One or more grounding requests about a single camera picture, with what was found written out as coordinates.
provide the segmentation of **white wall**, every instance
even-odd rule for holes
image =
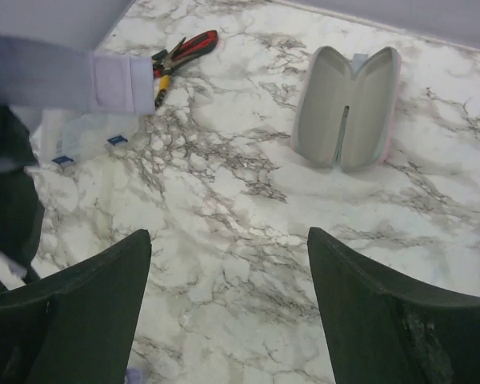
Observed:
[[[480,0],[291,0],[480,49]]]
[[[36,38],[72,48],[98,47],[132,0],[0,0],[0,33]],[[33,129],[41,111],[14,108]]]

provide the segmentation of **white marble surface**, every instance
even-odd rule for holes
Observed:
[[[262,0],[139,0],[105,48],[149,55],[209,29],[216,51],[174,78],[133,149],[35,171],[43,274],[150,231],[132,360],[151,366],[152,383],[334,382],[311,226],[480,295],[480,54]],[[289,148],[310,55],[324,45],[402,55],[389,159],[362,174],[310,169]]]

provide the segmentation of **person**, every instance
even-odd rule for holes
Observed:
[[[40,279],[30,264],[40,243],[44,207],[26,172],[28,166],[37,165],[28,129],[7,105],[0,104],[0,255],[27,284]],[[125,384],[146,380],[138,368],[125,372]]]

